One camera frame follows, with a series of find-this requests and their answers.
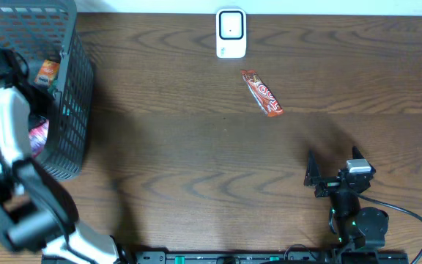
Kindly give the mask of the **orange white snack packet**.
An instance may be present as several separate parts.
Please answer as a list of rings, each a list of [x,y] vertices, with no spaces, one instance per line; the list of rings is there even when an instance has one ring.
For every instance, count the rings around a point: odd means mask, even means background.
[[[59,68],[59,63],[45,60],[35,77],[34,83],[38,86],[49,88],[56,79]]]

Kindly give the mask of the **pink purple snack packet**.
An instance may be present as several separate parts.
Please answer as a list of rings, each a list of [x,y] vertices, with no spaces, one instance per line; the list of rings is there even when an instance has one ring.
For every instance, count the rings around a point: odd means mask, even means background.
[[[42,122],[29,131],[29,140],[32,149],[32,155],[38,156],[44,149],[48,138],[49,121]]]

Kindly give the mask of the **orange chocolate bar wrapper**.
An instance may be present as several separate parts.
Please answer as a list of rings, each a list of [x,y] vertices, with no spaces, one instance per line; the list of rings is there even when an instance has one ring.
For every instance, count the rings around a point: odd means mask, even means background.
[[[241,70],[240,72],[259,107],[268,117],[276,117],[284,113],[276,97],[255,70]]]

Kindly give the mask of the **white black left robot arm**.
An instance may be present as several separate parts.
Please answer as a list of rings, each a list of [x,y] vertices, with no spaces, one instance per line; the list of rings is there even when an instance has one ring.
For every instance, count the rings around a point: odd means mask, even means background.
[[[111,236],[79,219],[72,197],[34,159],[29,117],[47,114],[53,96],[28,77],[17,54],[0,49],[0,243],[42,252],[44,263],[129,263]]]

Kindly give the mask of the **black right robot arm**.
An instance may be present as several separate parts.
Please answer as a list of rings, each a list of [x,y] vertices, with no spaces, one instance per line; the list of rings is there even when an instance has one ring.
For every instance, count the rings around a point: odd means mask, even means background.
[[[337,175],[323,177],[312,152],[304,185],[314,188],[316,198],[329,198],[329,226],[343,245],[354,250],[379,249],[385,245],[388,214],[374,207],[361,207],[360,195],[371,187],[375,168],[363,157],[358,148],[352,148],[352,158]]]

